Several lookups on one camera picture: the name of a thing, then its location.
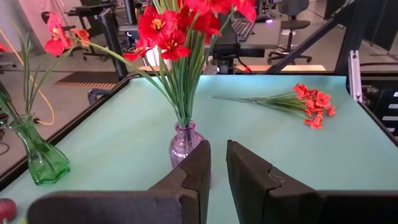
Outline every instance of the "gray floor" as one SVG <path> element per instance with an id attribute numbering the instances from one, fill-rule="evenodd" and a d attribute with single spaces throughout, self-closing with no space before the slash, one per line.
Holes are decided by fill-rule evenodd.
<path id="1" fill-rule="evenodd" d="M 325 12 L 324 2 L 311 2 L 310 7 L 305 12 L 301 13 L 298 18 L 306 19 L 312 22 L 311 26 L 304 29 L 298 30 L 297 35 L 294 36 L 294 44 L 302 43 L 306 38 L 312 35 L 317 29 L 319 29 L 324 23 L 323 19 L 318 15 L 323 15 Z M 304 54 L 313 56 L 311 64 L 323 65 L 327 70 L 333 70 L 336 64 L 336 59 L 341 47 L 343 40 L 344 29 L 335 28 L 329 34 L 324 36 L 320 41 L 310 47 Z M 94 40 L 96 43 L 102 43 L 103 38 L 99 37 Z M 287 37 L 282 36 L 280 39 L 281 44 L 287 42 Z M 385 54 L 385 50 L 381 50 L 377 47 L 370 47 L 369 44 L 363 42 L 360 48 L 360 60 L 364 62 L 396 62 L 388 56 L 373 57 L 371 54 Z M 35 56 L 37 52 L 32 53 L 31 66 L 37 66 L 40 56 Z M 10 60 L 16 60 L 12 55 L 8 56 Z M 49 58 L 44 63 L 43 67 L 54 60 Z M 266 58 L 243 58 L 243 61 L 248 65 L 265 65 Z M 296 60 L 298 64 L 307 64 L 305 60 Z M 6 67 L 6 69 L 13 70 L 13 72 L 6 72 L 0 75 L 0 80 L 7 87 L 12 95 L 12 99 L 18 108 L 22 106 L 22 73 L 18 70 L 22 70 L 22 67 L 17 63 L 16 68 Z M 364 67 L 363 70 L 390 70 L 397 71 L 398 66 L 376 66 L 376 67 Z M 37 125 L 37 129 L 40 134 L 47 138 L 53 134 L 56 130 L 60 129 L 63 125 L 74 118 L 78 113 L 82 112 L 88 105 L 87 91 L 90 87 L 73 87 L 73 86 L 57 86 L 54 83 L 69 75 L 74 71 L 114 71 L 112 62 L 110 60 L 103 62 L 97 58 L 89 57 L 85 62 L 82 60 L 81 52 L 75 52 L 74 57 L 69 57 L 57 68 L 57 72 L 54 72 L 46 83 L 42 87 L 44 95 L 51 102 L 55 110 L 55 123 L 51 126 Z M 36 99 L 33 111 L 37 114 L 37 117 L 44 121 L 51 120 L 50 110 L 45 101 L 39 96 Z M 17 136 L 6 130 L 6 134 L 2 140 L 10 145 L 10 150 L 0 156 L 0 174 L 2 174 L 8 167 L 13 165 L 24 155 L 23 146 L 18 140 Z"/>

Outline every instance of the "orange cable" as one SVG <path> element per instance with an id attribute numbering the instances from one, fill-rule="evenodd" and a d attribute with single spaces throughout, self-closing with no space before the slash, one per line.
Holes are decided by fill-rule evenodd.
<path id="1" fill-rule="evenodd" d="M 0 33 L 1 33 L 1 35 L 4 37 L 4 39 L 6 40 L 7 44 L 10 46 L 10 48 L 12 49 L 12 51 L 15 53 L 15 55 L 18 57 L 18 59 L 19 59 L 19 61 L 21 62 L 22 66 L 24 66 L 24 62 L 22 61 L 21 57 L 18 55 L 17 51 L 16 51 L 15 48 L 12 46 L 12 44 L 10 43 L 10 41 L 8 40 L 8 38 L 6 37 L 5 33 L 4 33 L 1 29 L 0 29 Z M 54 113 L 54 109 L 52 108 L 51 103 L 50 103 L 50 102 L 48 101 L 48 99 L 44 96 L 44 94 L 43 94 L 40 90 L 38 90 L 38 92 L 39 92 L 39 94 L 42 96 L 42 98 L 44 99 L 44 101 L 47 103 L 47 105 L 48 105 L 49 108 L 50 108 L 51 116 L 52 116 L 52 121 L 51 121 L 50 123 L 46 123 L 46 122 L 43 122 L 43 121 L 37 121 L 37 122 L 40 123 L 40 124 L 43 124 L 43 125 L 52 125 L 52 124 L 54 124 L 54 122 L 55 122 L 55 113 Z"/>

